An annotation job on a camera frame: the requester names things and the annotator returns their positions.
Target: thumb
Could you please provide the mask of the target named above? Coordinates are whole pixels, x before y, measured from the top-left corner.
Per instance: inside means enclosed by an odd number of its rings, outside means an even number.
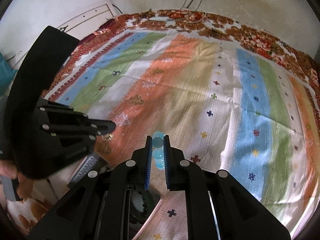
[[[0,175],[7,176],[10,179],[15,179],[18,174],[18,169],[12,161],[0,160]]]

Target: green stripe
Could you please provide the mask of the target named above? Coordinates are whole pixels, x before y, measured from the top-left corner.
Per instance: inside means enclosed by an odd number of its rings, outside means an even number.
[[[105,93],[107,93],[108,89],[127,72],[132,62],[140,59],[147,53],[155,41],[164,36],[166,36],[166,34],[148,33],[144,38],[123,51],[119,57],[112,60],[109,65],[97,72],[92,81],[79,91],[70,105],[73,106],[76,111],[88,112],[91,106],[95,102],[98,102]],[[114,70],[121,71],[121,75],[114,76],[112,74]],[[99,90],[100,86],[106,86],[106,88]]]
[[[269,164],[269,177],[264,184],[261,203],[274,215],[278,212],[277,203],[284,199],[291,173],[290,118],[281,96],[277,76],[273,67],[257,57],[260,72],[267,88],[272,120],[272,156]]]

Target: blue stripe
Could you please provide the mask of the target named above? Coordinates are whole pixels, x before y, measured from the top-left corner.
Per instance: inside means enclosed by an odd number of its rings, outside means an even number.
[[[239,69],[241,72],[242,97],[241,121],[234,160],[230,173],[258,200],[262,198],[264,182],[269,175],[268,163],[272,153],[272,130],[270,105],[267,89],[260,74],[260,67],[256,60],[246,51],[237,49]],[[259,131],[255,136],[253,130]],[[258,150],[255,157],[253,150]],[[254,181],[249,179],[253,173]]]
[[[132,44],[143,39],[148,33],[135,33],[126,38],[120,44],[116,45],[107,54],[102,55],[91,67],[92,68],[105,68],[112,60],[120,57],[121,53],[129,49]]]
[[[78,95],[81,88],[88,85],[91,80],[95,77],[95,75],[99,72],[99,68],[87,68],[80,77],[76,80],[76,82],[69,87],[69,90],[65,91],[62,96],[60,96],[57,100],[60,104],[69,105]]]
[[[112,60],[121,56],[121,53],[129,49],[135,42],[144,38],[148,33],[135,33],[126,38],[120,44],[116,45],[112,50],[102,55],[92,66],[88,67],[85,72],[77,79],[77,81],[58,99],[60,104],[69,104],[78,95],[79,91],[88,85],[101,68],[105,68]]]

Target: orange stripe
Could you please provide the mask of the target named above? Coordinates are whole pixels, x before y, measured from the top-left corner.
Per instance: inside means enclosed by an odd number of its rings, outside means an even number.
[[[312,105],[308,99],[308,95],[304,89],[304,86],[297,82],[293,77],[288,76],[292,87],[295,97],[298,101],[298,106],[302,116],[302,127],[304,131],[305,143],[306,143],[306,152],[307,152],[307,173],[306,173],[306,184],[304,187],[303,192],[303,210],[306,208],[309,200],[313,196],[314,189],[317,184],[318,180],[318,170],[316,168],[317,163],[317,156],[316,154],[319,153],[319,139],[315,136],[318,134],[314,133],[314,129],[311,128],[315,126],[316,120],[314,118],[312,110]]]
[[[174,86],[175,78],[193,59],[192,54],[197,44],[197,39],[178,35],[163,54],[151,62],[150,67],[130,88],[123,101],[108,116],[109,119],[115,120],[116,116],[123,112],[130,120],[129,125],[118,126],[113,132],[115,137],[114,143],[110,145],[111,154],[104,155],[111,165],[118,165],[130,159],[134,150],[145,146],[146,135],[152,135],[155,129],[152,124],[159,119],[158,109]],[[171,58],[172,61],[161,61],[166,58]],[[146,89],[143,87],[145,81],[157,85]],[[99,145],[101,143],[102,140],[98,138],[95,149],[103,155],[103,147]]]

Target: gray handle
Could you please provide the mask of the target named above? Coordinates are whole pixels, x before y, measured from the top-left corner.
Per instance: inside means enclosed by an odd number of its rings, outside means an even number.
[[[6,199],[9,201],[21,201],[22,199],[17,194],[17,188],[19,185],[18,179],[10,179],[6,176],[0,176],[0,179]]]

